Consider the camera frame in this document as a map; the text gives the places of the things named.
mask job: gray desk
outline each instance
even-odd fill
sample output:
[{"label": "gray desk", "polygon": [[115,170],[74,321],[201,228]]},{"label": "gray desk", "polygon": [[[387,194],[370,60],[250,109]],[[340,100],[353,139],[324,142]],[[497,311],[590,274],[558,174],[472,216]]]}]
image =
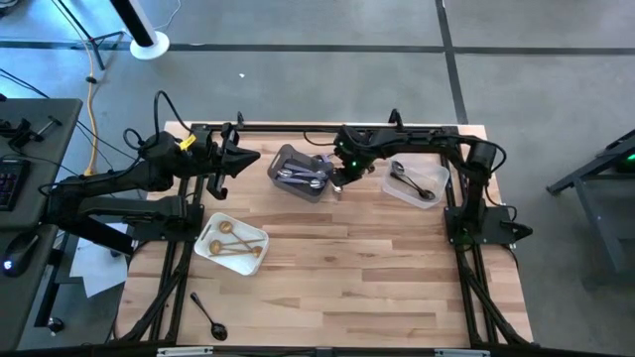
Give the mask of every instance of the gray desk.
[{"label": "gray desk", "polygon": [[[47,131],[43,142],[30,142],[22,151],[29,156],[61,163],[80,110],[79,99],[9,99],[0,102],[0,119],[17,124],[21,118],[25,118],[33,124],[34,130],[39,130],[49,122],[48,115],[56,117],[62,125]],[[0,157],[15,154],[6,144],[8,141],[0,137]],[[47,200],[37,188],[41,184],[53,182],[58,170],[56,165],[33,160],[13,211],[0,212],[0,231],[26,229],[40,221]]]},{"label": "gray desk", "polygon": [[[61,163],[80,110],[81,101],[78,99],[9,99],[0,102],[0,119],[18,123],[25,118],[35,130],[39,130],[49,121],[48,115],[55,116],[63,124],[45,133],[44,142],[28,143],[23,152]],[[13,153],[7,145],[8,141],[0,138],[0,156]],[[37,188],[41,184],[53,182],[58,170],[58,166],[51,163],[32,160],[29,176],[14,210],[0,212],[0,253],[20,232],[39,223],[46,198]],[[20,340],[58,229],[56,226],[43,225],[38,230],[42,239],[29,269],[18,278],[7,278],[0,274],[0,351],[14,349]]]}]

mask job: keyboard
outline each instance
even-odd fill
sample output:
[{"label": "keyboard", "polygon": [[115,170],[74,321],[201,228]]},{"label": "keyboard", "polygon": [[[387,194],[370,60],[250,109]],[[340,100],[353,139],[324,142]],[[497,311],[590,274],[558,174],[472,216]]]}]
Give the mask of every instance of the keyboard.
[{"label": "keyboard", "polygon": [[26,160],[0,161],[0,211],[11,211],[27,179],[30,162]]}]

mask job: gray container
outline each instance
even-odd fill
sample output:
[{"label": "gray container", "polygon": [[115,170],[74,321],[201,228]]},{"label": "gray container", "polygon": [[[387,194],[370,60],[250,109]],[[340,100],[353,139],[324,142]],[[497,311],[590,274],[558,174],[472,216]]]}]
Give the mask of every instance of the gray container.
[{"label": "gray container", "polygon": [[332,163],[325,163],[322,160],[314,159],[308,155],[300,153],[289,144],[285,144],[280,148],[280,151],[274,157],[274,160],[269,165],[267,170],[267,176],[271,178],[274,185],[286,192],[292,193],[300,198],[303,198],[309,202],[319,202],[321,196],[326,192],[329,179],[324,179],[324,186],[319,189],[310,188],[308,184],[286,183],[278,181],[278,170],[282,169],[285,164],[293,164],[312,172],[322,170],[327,175],[333,170]]}]

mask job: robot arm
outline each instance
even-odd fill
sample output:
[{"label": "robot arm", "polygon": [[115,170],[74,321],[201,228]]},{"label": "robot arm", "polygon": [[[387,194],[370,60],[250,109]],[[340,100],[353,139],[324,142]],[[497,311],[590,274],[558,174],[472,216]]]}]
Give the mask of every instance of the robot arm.
[{"label": "robot arm", "polygon": [[[342,168],[334,169],[330,176],[336,186],[344,186],[361,179],[365,172],[372,172],[377,159],[401,153],[433,153],[446,157],[468,180],[467,197],[448,228],[456,233],[467,233],[472,239],[483,233],[488,215],[483,192],[489,185],[498,145],[474,136],[446,134],[443,130],[384,128],[359,133],[345,125],[340,127],[333,143],[334,153],[342,161]],[[459,149],[461,144],[469,146],[466,160]],[[506,208],[495,215],[499,221],[510,221]],[[516,234],[515,239],[522,238],[520,235]]]}]

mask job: desk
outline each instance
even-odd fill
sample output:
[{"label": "desk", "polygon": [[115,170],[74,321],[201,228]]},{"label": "desk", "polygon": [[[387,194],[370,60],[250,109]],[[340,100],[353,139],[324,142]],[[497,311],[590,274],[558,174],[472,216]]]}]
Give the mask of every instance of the desk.
[{"label": "desk", "polygon": [[[62,125],[45,132],[43,142],[26,144],[23,152],[53,163],[61,163],[80,109],[79,99],[8,99],[0,102],[0,119],[10,121],[16,126],[21,118],[25,118],[33,124],[32,129],[37,131],[49,122],[48,115],[56,117]],[[6,144],[9,139],[0,138],[0,141],[0,156],[15,154]],[[37,188],[41,184],[53,182],[58,170],[54,164],[32,160],[28,177],[13,211],[0,212],[0,254],[5,252],[9,243],[20,232],[31,229],[40,222],[47,199]],[[0,321],[4,322],[0,324],[0,351],[15,348],[20,340],[57,230],[52,225],[39,228],[40,242],[29,268],[22,276],[7,278],[0,274]]]},{"label": "desk", "polygon": [[[166,130],[187,133],[178,123]],[[459,126],[464,135],[485,138],[483,126]],[[229,337],[214,340],[209,322],[187,298],[178,344],[467,347],[467,329],[454,250],[445,238],[440,204],[422,210],[381,191],[386,162],[375,173],[327,192],[309,203],[273,186],[266,170],[283,144],[307,154],[328,150],[307,143],[302,133],[240,133],[240,147],[262,158],[236,179],[228,178],[226,200],[203,194],[203,223],[223,212],[269,233],[271,246],[254,277],[242,277],[193,255],[187,296],[197,292]],[[318,143],[332,134],[310,133]],[[418,155],[438,162],[437,155]],[[149,199],[176,194],[152,193]],[[490,193],[500,199],[494,178]],[[157,293],[166,244],[152,242],[135,255],[119,307],[118,331],[130,330]],[[531,330],[516,266],[509,252],[483,246],[490,294],[525,338]],[[485,336],[482,309],[475,308]],[[165,335],[172,301],[164,312]]]}]

